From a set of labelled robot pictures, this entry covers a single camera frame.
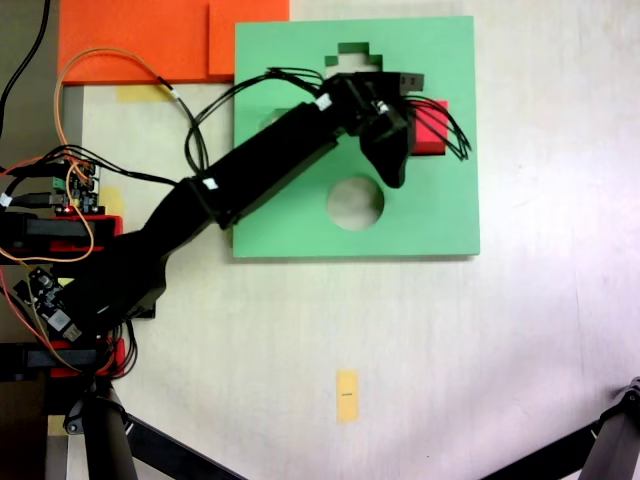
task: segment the black wire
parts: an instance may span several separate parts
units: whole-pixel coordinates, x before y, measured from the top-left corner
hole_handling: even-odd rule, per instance
[[[180,98],[180,96],[176,94],[173,86],[160,76],[158,76],[158,81],[165,87],[167,87],[174,98],[178,101],[178,104],[189,119],[190,128],[195,131],[194,137],[196,147],[198,149],[198,164],[196,164],[196,162],[194,161],[189,149],[185,149],[185,158],[187,159],[187,163],[191,167],[191,170],[193,170],[193,173],[195,173],[197,176],[202,176],[202,172],[209,168],[209,152],[207,151],[207,145],[204,141],[204,137],[202,136],[202,133],[200,132],[200,129],[198,128],[198,125],[193,118],[191,110],[189,109],[189,107],[187,107],[187,104],[184,103],[184,100],[182,100],[182,98]]]
[[[404,98],[408,101],[409,113],[418,122],[429,129],[436,137],[438,137],[460,160],[467,160],[469,158],[469,150],[472,150],[471,143],[467,139],[467,136],[462,131],[456,120],[445,107],[437,103],[435,100],[420,95],[407,95]],[[445,127],[449,132],[451,132],[457,141],[457,145],[443,136],[440,132],[438,132],[433,127],[433,125],[426,121],[422,116],[419,116],[418,110],[421,111],[424,115],[428,116],[435,123],[438,123],[439,125]],[[441,119],[433,115],[429,110],[435,110],[444,115],[448,123],[443,122]]]
[[[297,72],[305,72],[305,73],[290,73],[288,72],[288,70],[292,72],[297,71]],[[184,142],[184,151],[185,151],[185,156],[187,157],[187,161],[190,163],[190,165],[193,163],[192,161],[190,161],[191,137],[195,136],[196,143],[197,143],[198,136],[202,137],[199,126],[202,124],[202,122],[204,122],[209,117],[209,115],[214,113],[226,101],[235,97],[238,93],[242,92],[243,90],[249,87],[252,87],[253,85],[256,85],[264,80],[271,80],[271,79],[288,81],[289,83],[292,83],[293,85],[303,90],[306,90],[307,92],[317,97],[319,95],[320,85],[305,81],[304,78],[314,78],[314,79],[317,78],[320,81],[324,81],[324,79],[322,78],[322,75],[320,75],[320,73],[316,72],[315,70],[309,70],[306,68],[294,68],[294,67],[270,67],[269,69],[267,69],[267,72],[265,74],[250,78],[248,80],[240,82],[237,85],[231,87],[225,93],[220,95],[220,97],[218,97],[212,103],[207,105],[202,111],[200,111],[200,113],[198,113],[198,115],[196,115],[195,117],[195,122],[191,122],[192,125],[189,128],[189,131],[187,132],[187,137]],[[196,172],[196,174],[199,176],[201,176],[203,173],[204,171]]]
[[[9,186],[4,191],[5,195],[11,196],[11,194],[15,191],[16,187],[20,185],[24,181],[24,177],[16,177],[9,184]]]
[[[101,157],[100,155],[93,153],[92,151],[81,147],[80,145],[73,145],[73,144],[68,144],[68,145],[60,145],[59,147],[54,148],[53,150],[51,150],[49,153],[47,153],[44,157],[42,157],[40,160],[38,160],[34,166],[38,166],[41,163],[47,163],[47,162],[51,162],[51,161],[56,161],[56,160],[61,160],[61,159],[65,159],[67,157],[72,157],[76,160],[84,160],[87,161],[89,163],[92,163],[94,165],[97,165],[99,167],[104,168],[105,170],[109,170],[112,171],[114,173],[117,173],[119,175],[123,175],[125,177],[130,177],[130,178],[135,178],[137,180],[144,180],[147,182],[155,182],[155,183],[163,183],[166,185],[171,185],[173,187],[175,187],[178,183],[174,182],[173,180],[169,180],[167,178],[164,177],[160,177],[157,175],[150,175],[148,173],[140,173],[140,172],[133,172],[133,171],[129,171],[129,170],[125,170],[124,168],[110,162],[109,160]],[[24,172],[28,172],[29,167],[21,167],[20,170],[25,169]]]
[[[6,293],[4,288],[0,287],[0,294],[2,294],[2,298],[4,298],[5,300],[7,299],[6,297]],[[9,298],[11,299],[11,303],[13,303],[14,307],[16,307],[16,309],[22,314],[22,316],[24,317],[24,319],[29,322],[29,324],[31,324],[31,326],[35,329],[36,325],[33,322],[33,319],[31,318],[31,316],[27,313],[27,310],[22,306],[22,303],[19,302],[16,297],[14,297],[13,295],[11,295],[9,293]]]
[[[118,372],[114,374],[113,379],[120,379],[129,375],[138,361],[138,342],[136,341],[133,324],[131,320],[127,320],[125,324],[127,326],[127,332],[129,333],[129,351],[127,352],[127,356],[125,357],[122,366],[118,369]]]
[[[7,103],[7,99],[9,98],[9,93],[11,93],[11,89],[13,88],[15,83],[18,81],[18,78],[20,78],[20,75],[22,75],[22,72],[24,72],[24,70],[27,68],[27,66],[29,65],[29,62],[31,62],[31,59],[34,57],[34,55],[38,51],[38,48],[40,47],[40,44],[42,43],[42,38],[44,37],[44,33],[47,30],[50,6],[51,6],[51,0],[44,0],[44,8],[42,11],[42,21],[40,23],[40,31],[38,32],[38,36],[36,37],[36,40],[33,43],[31,50],[29,50],[29,53],[27,54],[27,56],[24,58],[24,60],[22,61],[18,69],[9,79],[9,82],[7,83],[7,85],[4,87],[4,91],[2,92],[2,96],[0,97],[0,138],[2,138],[2,131],[4,128],[4,109]],[[0,167],[0,173],[4,172],[5,170],[6,169]]]

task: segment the white table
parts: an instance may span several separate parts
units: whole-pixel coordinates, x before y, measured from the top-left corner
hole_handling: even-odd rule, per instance
[[[292,20],[458,14],[476,19],[482,254],[235,261],[211,227],[137,324],[138,366],[116,383],[130,412],[249,479],[473,480],[590,422],[640,374],[640,3],[292,0]],[[188,175],[173,106],[113,90],[85,89],[85,146]],[[180,87],[194,109],[221,90]],[[228,151],[230,106],[205,129],[213,157]],[[166,191],[105,183],[123,189],[127,229]],[[360,376],[346,425],[343,368]],[[83,448],[72,439],[72,480]]]

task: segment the yellow sticky note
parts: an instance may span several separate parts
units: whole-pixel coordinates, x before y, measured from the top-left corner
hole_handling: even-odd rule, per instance
[[[172,102],[173,97],[164,85],[118,85],[118,103]]]
[[[115,187],[100,187],[100,206],[105,208],[107,215],[124,215],[124,198]]]
[[[67,435],[67,431],[62,425],[64,423],[64,415],[49,415],[47,417],[48,432],[50,437],[63,437]]]
[[[338,423],[355,422],[359,415],[358,372],[338,370],[336,376],[338,395]]]

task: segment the orange block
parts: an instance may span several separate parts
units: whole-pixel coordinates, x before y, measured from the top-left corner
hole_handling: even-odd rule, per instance
[[[289,0],[60,0],[58,71],[77,53],[107,46],[139,55],[169,82],[231,81],[236,22],[288,19]],[[81,61],[65,80],[151,82],[133,60],[108,53]]]
[[[289,0],[210,0],[209,77],[233,81],[235,25],[242,22],[286,22]]]
[[[209,0],[61,0],[58,71],[91,47],[142,57],[170,82],[207,79]],[[95,55],[71,69],[66,84],[155,81],[134,61]]]

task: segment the green foam board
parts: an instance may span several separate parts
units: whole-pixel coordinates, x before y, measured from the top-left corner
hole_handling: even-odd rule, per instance
[[[362,257],[475,255],[480,253],[474,29],[472,17],[330,22],[246,23],[236,26],[236,81],[268,67],[303,67],[324,74],[339,44],[367,43],[384,71],[423,73],[422,92],[447,100],[474,151],[460,162],[453,153],[412,157],[406,183],[390,189],[360,152],[357,138],[311,166],[234,229],[236,257]],[[235,97],[236,145],[281,112],[310,96],[270,80]],[[278,152],[265,152],[277,162]],[[330,190],[351,177],[375,181],[385,207],[371,227],[353,232],[328,214]]]

